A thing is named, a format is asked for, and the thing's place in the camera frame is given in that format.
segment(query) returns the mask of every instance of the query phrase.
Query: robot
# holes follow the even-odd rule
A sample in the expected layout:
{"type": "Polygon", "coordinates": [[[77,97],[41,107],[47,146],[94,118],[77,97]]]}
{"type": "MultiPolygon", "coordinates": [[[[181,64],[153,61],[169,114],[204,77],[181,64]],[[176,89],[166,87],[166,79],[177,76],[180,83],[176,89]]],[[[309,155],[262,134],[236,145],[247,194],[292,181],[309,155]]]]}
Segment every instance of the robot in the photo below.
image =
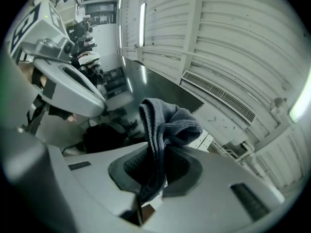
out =
{"type": "MultiPolygon", "coordinates": [[[[49,110],[46,105],[57,108],[52,115],[68,112],[96,117],[105,110],[103,95],[70,65],[73,47],[61,17],[49,0],[43,0],[34,7],[14,30],[9,46],[10,56],[16,63],[22,52],[33,56],[33,65],[48,77],[44,88],[33,82],[38,97],[28,113],[29,123],[41,112],[49,110]]],[[[96,54],[84,56],[81,61],[85,64],[99,57],[96,54]]]]}
{"type": "MultiPolygon", "coordinates": [[[[19,24],[10,56],[34,56],[47,85],[33,87],[37,97],[56,108],[95,117],[105,100],[70,63],[64,25],[45,0],[19,24]]],[[[142,222],[139,177],[148,143],[63,157],[22,129],[1,126],[0,162],[7,182],[35,216],[57,232],[258,232],[276,220],[284,198],[272,185],[233,160],[189,147],[169,146],[168,186],[159,209],[142,222]]]]}

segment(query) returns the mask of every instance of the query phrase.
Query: gray cloth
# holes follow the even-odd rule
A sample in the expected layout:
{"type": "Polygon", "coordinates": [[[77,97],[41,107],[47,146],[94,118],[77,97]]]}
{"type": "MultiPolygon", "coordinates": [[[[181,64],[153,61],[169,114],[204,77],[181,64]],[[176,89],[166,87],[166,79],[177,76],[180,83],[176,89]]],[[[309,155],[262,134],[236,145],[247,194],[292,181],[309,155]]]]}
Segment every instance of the gray cloth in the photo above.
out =
{"type": "Polygon", "coordinates": [[[153,172],[141,189],[142,202],[155,198],[165,184],[164,150],[167,144],[187,145],[202,133],[202,127],[191,113],[159,99],[144,99],[139,115],[153,159],[153,172]]]}

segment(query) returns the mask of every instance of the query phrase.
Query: white panel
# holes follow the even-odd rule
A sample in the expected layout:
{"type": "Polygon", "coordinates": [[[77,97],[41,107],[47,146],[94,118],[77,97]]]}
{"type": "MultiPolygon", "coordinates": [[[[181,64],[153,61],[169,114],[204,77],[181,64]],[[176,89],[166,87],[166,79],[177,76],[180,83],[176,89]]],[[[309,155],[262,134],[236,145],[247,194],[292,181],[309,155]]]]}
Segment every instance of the white panel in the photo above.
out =
{"type": "Polygon", "coordinates": [[[117,53],[116,39],[117,25],[102,24],[93,27],[93,32],[90,34],[96,39],[97,46],[93,48],[100,56],[106,56],[117,53]]]}
{"type": "Polygon", "coordinates": [[[150,69],[175,82],[181,55],[152,50],[143,51],[142,61],[150,69]]]}
{"type": "Polygon", "coordinates": [[[122,26],[123,48],[121,55],[137,60],[137,51],[134,48],[138,42],[138,0],[123,0],[119,24],[122,26]]]}
{"type": "Polygon", "coordinates": [[[210,134],[204,139],[204,141],[202,142],[201,146],[198,148],[198,150],[204,151],[204,152],[208,152],[208,147],[210,146],[210,144],[213,141],[213,136],[211,136],[210,134]]]}
{"type": "Polygon", "coordinates": [[[197,149],[201,143],[204,141],[204,139],[207,137],[208,133],[206,130],[203,130],[202,134],[196,138],[193,142],[191,142],[188,147],[191,147],[191,148],[194,148],[194,149],[197,149]]]}
{"type": "MultiPolygon", "coordinates": [[[[143,63],[177,84],[184,70],[192,71],[229,91],[255,112],[253,124],[245,125],[221,102],[183,81],[181,87],[205,103],[194,116],[221,146],[246,138],[260,146],[271,138],[280,124],[270,114],[271,102],[281,97],[287,99],[287,107],[292,105],[311,61],[310,34],[290,4],[286,0],[203,0],[199,31],[192,35],[188,27],[195,1],[144,1],[145,47],[138,49],[143,63]],[[189,36],[196,39],[194,50],[186,48],[189,36]],[[185,58],[191,59],[190,65],[185,58]]],[[[137,56],[133,48],[136,17],[133,12],[127,18],[126,37],[131,48],[127,52],[132,59],[137,56]]],[[[311,113],[255,153],[255,168],[261,168],[265,179],[277,188],[289,187],[307,175],[310,125],[311,113]]]]}

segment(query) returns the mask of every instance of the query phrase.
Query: white robot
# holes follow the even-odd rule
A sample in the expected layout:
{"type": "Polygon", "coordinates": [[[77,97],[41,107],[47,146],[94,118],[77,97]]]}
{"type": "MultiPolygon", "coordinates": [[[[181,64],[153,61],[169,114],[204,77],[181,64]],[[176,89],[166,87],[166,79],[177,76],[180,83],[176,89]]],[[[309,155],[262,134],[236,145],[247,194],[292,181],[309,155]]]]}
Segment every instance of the white robot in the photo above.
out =
{"type": "MultiPolygon", "coordinates": [[[[60,110],[86,117],[96,117],[105,110],[102,94],[77,69],[70,65],[70,41],[58,12],[49,0],[34,7],[15,28],[10,40],[9,52],[16,62],[24,52],[34,57],[33,65],[48,77],[44,88],[34,83],[39,98],[30,110],[30,121],[38,109],[47,103],[60,110]]],[[[98,54],[84,56],[82,64],[99,58],[98,54]]]]}

